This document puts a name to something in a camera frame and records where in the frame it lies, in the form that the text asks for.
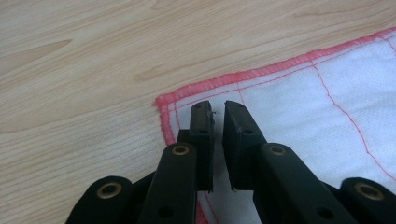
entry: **wood grain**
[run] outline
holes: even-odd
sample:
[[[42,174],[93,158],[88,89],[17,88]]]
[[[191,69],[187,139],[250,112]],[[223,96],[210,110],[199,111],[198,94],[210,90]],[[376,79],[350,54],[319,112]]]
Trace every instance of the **wood grain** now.
[[[392,0],[0,1],[0,223],[152,172],[159,94],[395,25]]]

